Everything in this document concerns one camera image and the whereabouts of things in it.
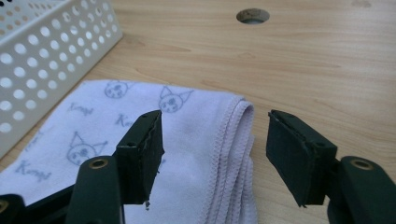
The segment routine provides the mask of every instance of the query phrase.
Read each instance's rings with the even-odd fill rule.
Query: wood grain
[[[394,1],[113,0],[120,43],[84,79],[117,78],[233,91],[253,102],[259,223],[327,223],[299,208],[265,157],[271,109],[292,113],[396,180]],[[245,8],[269,21],[236,20]],[[2,160],[15,160],[43,118]]]

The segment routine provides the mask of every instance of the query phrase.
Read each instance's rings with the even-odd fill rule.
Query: cat print
[[[192,91],[173,93],[168,87],[163,87],[159,107],[163,113],[177,112],[189,99]]]
[[[121,82],[118,80],[113,80],[107,83],[107,86],[105,88],[105,95],[108,98],[112,99],[120,99],[126,93],[128,90],[133,86],[134,84],[129,83],[129,82]]]
[[[105,145],[107,145],[107,141],[93,145],[87,144],[75,132],[67,152],[67,159],[73,164],[80,166],[85,160],[99,156]]]

